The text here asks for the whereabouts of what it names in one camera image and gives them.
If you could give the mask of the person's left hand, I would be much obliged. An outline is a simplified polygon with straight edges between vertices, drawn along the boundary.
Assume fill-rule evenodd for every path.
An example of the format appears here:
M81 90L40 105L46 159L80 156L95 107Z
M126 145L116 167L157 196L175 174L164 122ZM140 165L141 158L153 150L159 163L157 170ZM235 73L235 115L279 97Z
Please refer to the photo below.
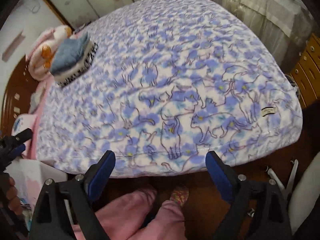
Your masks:
M15 213L15 215L20 216L23 213L23 207L21 206L21 202L18 197L18 191L15 187L15 181L12 177L9 178L9 185L10 187L6 192L8 207L12 212Z

